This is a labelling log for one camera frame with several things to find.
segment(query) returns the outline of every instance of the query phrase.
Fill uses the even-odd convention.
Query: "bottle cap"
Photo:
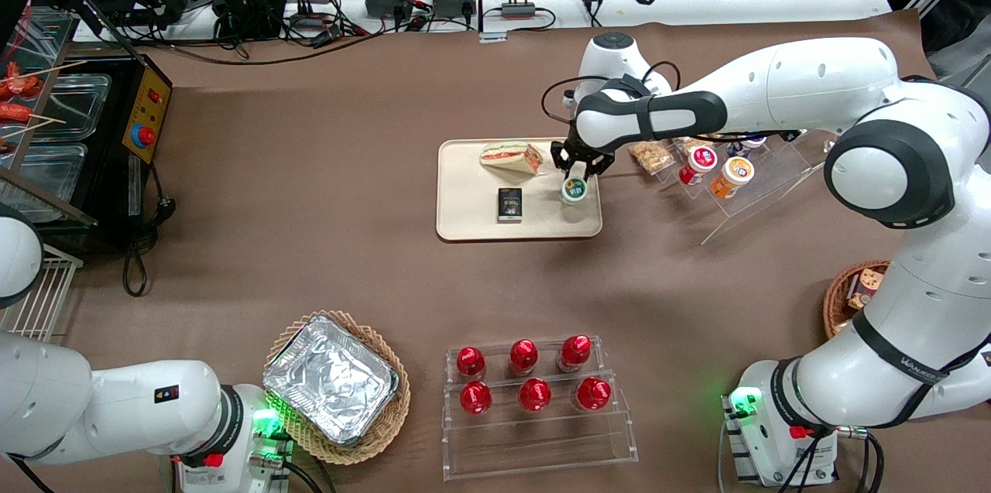
[[[715,151],[708,147],[693,148],[688,155],[688,165],[696,172],[711,171],[717,162]]]
[[[471,381],[461,389],[461,408],[473,416],[480,416],[492,405],[492,392],[482,381]]]
[[[530,412],[540,412],[551,402],[551,388],[540,379],[530,379],[520,387],[520,405]]]
[[[509,349],[509,362],[516,369],[527,370],[537,364],[537,346],[523,338]]]
[[[568,365],[581,365],[592,355],[592,341],[584,334],[568,338],[561,346],[561,361]]]
[[[485,356],[478,348],[468,346],[458,352],[458,372],[466,377],[478,375],[485,370]]]
[[[753,163],[746,158],[733,157],[722,165],[722,176],[734,186],[753,180]]]
[[[612,387],[609,383],[595,377],[588,377],[578,386],[577,401],[585,409],[601,409],[609,404],[612,397]]]

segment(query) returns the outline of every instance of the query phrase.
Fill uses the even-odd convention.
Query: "small box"
[[[499,222],[523,221],[523,189],[499,188]]]

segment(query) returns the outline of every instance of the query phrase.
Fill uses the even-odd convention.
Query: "aluminum foil tray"
[[[273,359],[262,383],[340,447],[356,447],[399,388],[399,373],[325,316]]]

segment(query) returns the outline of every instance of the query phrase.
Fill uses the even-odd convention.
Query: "woven basket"
[[[839,325],[853,319],[854,314],[857,313],[853,307],[846,305],[846,295],[850,291],[850,277],[864,269],[884,274],[889,264],[890,261],[884,259],[864,261],[846,267],[842,273],[832,279],[832,284],[829,284],[825,290],[825,298],[822,298],[822,325],[825,327],[827,337],[835,337],[836,332],[839,332]]]
[[[269,363],[272,363],[275,356],[283,350],[283,346],[290,341],[290,338],[293,338],[304,324],[309,323],[312,317],[319,316],[319,314],[328,317],[328,319],[333,320],[336,324],[340,324],[347,332],[354,334],[354,337],[358,338],[365,346],[368,346],[379,357],[386,360],[386,363],[392,365],[393,369],[396,369],[400,377],[399,391],[396,391],[396,398],[393,398],[386,405],[385,409],[382,409],[382,412],[379,413],[378,418],[375,418],[375,422],[369,427],[368,432],[362,437],[361,443],[358,443],[357,447],[342,448],[330,443],[323,432],[319,430],[319,427],[313,425],[304,416],[297,414],[282,399],[270,392],[266,394],[269,398],[269,404],[279,413],[279,420],[286,427],[286,431],[309,454],[329,464],[357,464],[379,454],[379,452],[385,450],[393,442],[393,439],[396,439],[400,427],[403,427],[403,422],[406,422],[406,415],[410,414],[410,377],[406,375],[406,369],[403,369],[403,363],[399,361],[399,357],[396,356],[393,349],[389,348],[389,345],[386,344],[381,334],[372,330],[371,327],[360,327],[360,325],[355,323],[355,320],[351,319],[350,314],[344,312],[324,312],[324,310],[313,312],[307,317],[302,317],[301,320],[295,321],[295,323],[287,327],[286,332],[283,332],[275,345],[272,346],[272,352],[269,353],[269,358],[266,359],[266,368],[268,368]]]

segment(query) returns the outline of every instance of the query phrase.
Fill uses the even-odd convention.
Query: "emergency stop button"
[[[158,136],[156,136],[155,130],[151,129],[151,127],[135,124],[131,129],[131,140],[134,141],[135,147],[139,149],[152,146],[155,144],[156,138]]]

